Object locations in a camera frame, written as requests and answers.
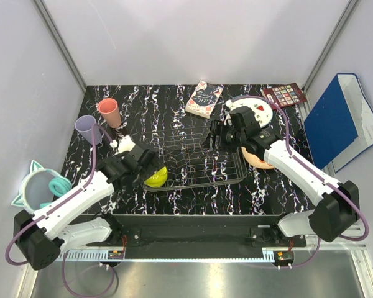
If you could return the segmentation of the yellow-green bowl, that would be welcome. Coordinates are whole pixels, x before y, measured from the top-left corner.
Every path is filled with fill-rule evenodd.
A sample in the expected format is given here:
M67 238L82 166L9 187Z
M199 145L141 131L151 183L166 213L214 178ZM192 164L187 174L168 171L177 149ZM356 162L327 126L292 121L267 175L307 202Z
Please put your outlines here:
M162 187L168 178L167 167L164 166L162 169L156 171L150 178L148 178L144 183L148 187L158 188Z

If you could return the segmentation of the grey wire dish rack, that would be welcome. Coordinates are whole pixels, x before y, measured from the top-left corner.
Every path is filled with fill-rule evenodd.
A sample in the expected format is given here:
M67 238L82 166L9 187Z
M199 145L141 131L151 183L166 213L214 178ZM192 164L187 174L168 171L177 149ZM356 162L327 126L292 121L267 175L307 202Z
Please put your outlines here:
M144 143L154 147L167 167L168 176L161 187L144 188L151 192L219 186L242 181L248 172L241 149L234 153L202 147L209 127L144 132Z

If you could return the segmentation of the beige speckled plate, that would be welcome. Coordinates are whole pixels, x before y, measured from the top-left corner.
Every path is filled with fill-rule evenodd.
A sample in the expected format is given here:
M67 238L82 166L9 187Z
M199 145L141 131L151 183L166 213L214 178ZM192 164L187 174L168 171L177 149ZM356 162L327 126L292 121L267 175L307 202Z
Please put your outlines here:
M245 147L241 147L244 159L253 167L259 169L274 169L275 167L264 160L258 158L255 154L249 153Z

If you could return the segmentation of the white plate with strawberries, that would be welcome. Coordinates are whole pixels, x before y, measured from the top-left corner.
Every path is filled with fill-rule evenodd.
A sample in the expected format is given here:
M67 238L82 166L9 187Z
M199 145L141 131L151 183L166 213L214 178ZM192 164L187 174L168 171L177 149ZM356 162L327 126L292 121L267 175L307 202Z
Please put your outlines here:
M263 97L259 96L236 96L225 102L229 111L239 107L248 107L254 112L254 117L261 128L268 126L273 117L272 106Z

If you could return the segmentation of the lilac cup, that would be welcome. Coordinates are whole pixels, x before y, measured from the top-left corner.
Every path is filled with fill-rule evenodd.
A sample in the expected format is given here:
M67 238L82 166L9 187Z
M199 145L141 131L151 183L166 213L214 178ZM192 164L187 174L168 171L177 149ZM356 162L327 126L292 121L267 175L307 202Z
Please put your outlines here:
M100 144L102 136L99 128L95 126L96 119L92 115L83 115L75 122L75 130L90 144Z

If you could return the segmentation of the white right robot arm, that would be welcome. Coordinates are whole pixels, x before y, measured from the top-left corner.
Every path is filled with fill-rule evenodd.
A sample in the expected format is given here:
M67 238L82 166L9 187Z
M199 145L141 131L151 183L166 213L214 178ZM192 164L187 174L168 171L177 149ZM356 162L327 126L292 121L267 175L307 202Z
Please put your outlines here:
M310 198L313 210L284 215L270 230L273 244L284 246L296 235L316 235L332 242L364 218L358 188L351 181L339 182L302 158L290 147L288 136L269 127L272 117L272 109L237 107L230 111L228 121L211 122L202 146L224 151L243 147L286 175Z

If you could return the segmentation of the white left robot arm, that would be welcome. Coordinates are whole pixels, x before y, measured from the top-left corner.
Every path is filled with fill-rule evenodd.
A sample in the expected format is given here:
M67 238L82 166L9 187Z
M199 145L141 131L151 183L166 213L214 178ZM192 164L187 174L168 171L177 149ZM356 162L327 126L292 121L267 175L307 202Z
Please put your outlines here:
M144 143L93 163L85 182L61 198L30 214L14 217L16 245L29 264L38 271L53 263L61 253L90 243L117 245L122 240L122 224L110 214L87 222L73 223L85 210L127 184L144 183L165 166L159 154Z

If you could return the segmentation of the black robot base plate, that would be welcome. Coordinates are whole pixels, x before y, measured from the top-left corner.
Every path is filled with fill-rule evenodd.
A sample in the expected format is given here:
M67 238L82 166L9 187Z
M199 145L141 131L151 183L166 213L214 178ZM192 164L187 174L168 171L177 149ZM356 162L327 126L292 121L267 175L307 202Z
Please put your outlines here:
M277 222L280 215L119 215L93 218L81 215L73 227L109 224L107 240L90 238L84 245L115 248L126 246L126 258L233 259L258 258L262 248L303 248L306 233L287 237Z

